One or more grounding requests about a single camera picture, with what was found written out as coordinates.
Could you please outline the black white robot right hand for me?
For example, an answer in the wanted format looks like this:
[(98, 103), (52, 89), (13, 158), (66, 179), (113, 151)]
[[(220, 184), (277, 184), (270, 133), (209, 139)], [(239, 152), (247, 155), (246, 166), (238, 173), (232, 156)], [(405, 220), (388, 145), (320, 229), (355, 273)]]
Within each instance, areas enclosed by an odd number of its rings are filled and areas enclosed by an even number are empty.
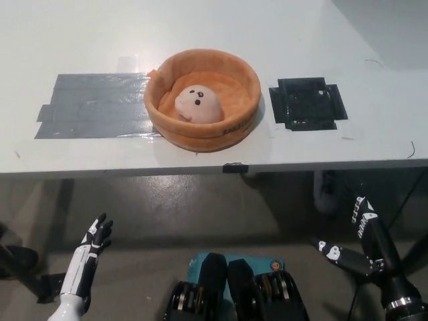
[(356, 198), (352, 227), (361, 242), (362, 253), (313, 237), (313, 246), (329, 263), (350, 273), (364, 284), (381, 290), (381, 304), (387, 312), (405, 306), (422, 306), (420, 292), (405, 276), (403, 261), (382, 219), (366, 197)]

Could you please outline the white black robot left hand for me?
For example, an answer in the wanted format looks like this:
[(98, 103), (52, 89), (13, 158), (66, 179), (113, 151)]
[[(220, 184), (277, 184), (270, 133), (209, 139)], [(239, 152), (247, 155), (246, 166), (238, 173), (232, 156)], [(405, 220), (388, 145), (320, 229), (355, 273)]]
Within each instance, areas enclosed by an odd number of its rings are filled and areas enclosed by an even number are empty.
[(103, 213), (85, 232), (74, 251), (60, 294), (72, 294), (82, 299), (90, 297), (100, 254), (111, 244), (113, 221)]

